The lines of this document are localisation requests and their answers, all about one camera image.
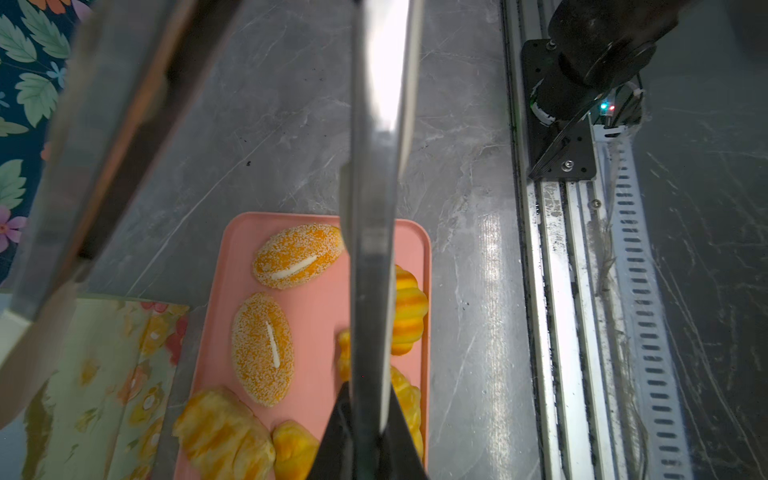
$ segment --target toy bread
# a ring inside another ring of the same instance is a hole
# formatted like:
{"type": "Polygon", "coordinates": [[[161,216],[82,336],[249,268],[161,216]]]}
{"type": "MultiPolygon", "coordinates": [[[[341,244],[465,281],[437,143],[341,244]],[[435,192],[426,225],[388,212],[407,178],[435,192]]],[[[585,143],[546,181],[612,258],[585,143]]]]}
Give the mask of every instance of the toy bread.
{"type": "Polygon", "coordinates": [[[395,265],[395,324],[392,330],[392,354],[405,355],[422,338],[424,315],[429,310],[427,296],[419,290],[412,273],[395,265]]]}
{"type": "Polygon", "coordinates": [[[275,480],[304,480],[315,462],[320,442],[307,429],[293,420],[277,426],[272,432],[275,445],[275,480]]]}
{"type": "Polygon", "coordinates": [[[264,480],[275,461],[269,431],[225,388],[196,393],[173,434],[203,480],[264,480]]]}
{"type": "Polygon", "coordinates": [[[255,293],[232,325],[232,364],[256,403],[275,406],[293,380],[293,344],[285,313],[274,298],[255,293]]]}
{"type": "MultiPolygon", "coordinates": [[[[339,360],[336,362],[336,369],[339,370],[339,377],[342,382],[348,382],[352,375],[350,355],[351,342],[349,339],[349,330],[344,330],[339,334],[339,360]]],[[[408,430],[411,432],[413,446],[416,447],[416,453],[419,458],[424,458],[424,439],[420,430],[422,426],[422,392],[417,387],[410,384],[408,379],[395,367],[389,367],[389,375],[392,378],[392,387],[400,403],[402,415],[406,418],[408,430]]]]}
{"type": "Polygon", "coordinates": [[[341,230],[308,223],[272,236],[256,253],[253,275],[278,290],[299,286],[320,275],[344,251],[341,230]]]}

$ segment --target yellow pastry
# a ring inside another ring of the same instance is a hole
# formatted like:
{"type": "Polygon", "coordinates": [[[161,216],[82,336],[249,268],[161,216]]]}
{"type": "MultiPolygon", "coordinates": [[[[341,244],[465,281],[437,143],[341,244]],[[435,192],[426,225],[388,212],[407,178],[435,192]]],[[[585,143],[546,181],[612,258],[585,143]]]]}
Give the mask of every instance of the yellow pastry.
{"type": "Polygon", "coordinates": [[[275,406],[293,380],[293,343],[285,313],[274,298],[255,293],[232,325],[232,364],[253,400],[275,406]]]}
{"type": "Polygon", "coordinates": [[[341,230],[308,223],[272,236],[256,253],[253,275],[263,285],[284,290],[320,275],[344,251],[341,230]]]}
{"type": "Polygon", "coordinates": [[[275,445],[275,480],[304,480],[310,474],[320,442],[293,420],[272,432],[275,445]]]}
{"type": "Polygon", "coordinates": [[[392,329],[392,354],[405,355],[422,338],[424,316],[429,310],[427,296],[419,290],[416,277],[395,265],[395,325],[392,329]]]}
{"type": "Polygon", "coordinates": [[[196,393],[173,434],[203,480],[264,480],[275,461],[269,431],[225,388],[196,393]]]}
{"type": "MultiPolygon", "coordinates": [[[[336,362],[336,368],[339,370],[339,376],[343,382],[348,382],[352,375],[352,369],[349,357],[351,355],[351,342],[349,330],[344,330],[339,334],[339,360],[336,362]]],[[[406,418],[408,430],[413,438],[413,445],[416,447],[416,453],[419,458],[424,458],[424,439],[422,438],[422,392],[417,387],[410,384],[408,379],[395,367],[389,367],[389,375],[392,378],[392,387],[400,403],[402,415],[406,418]]]]}

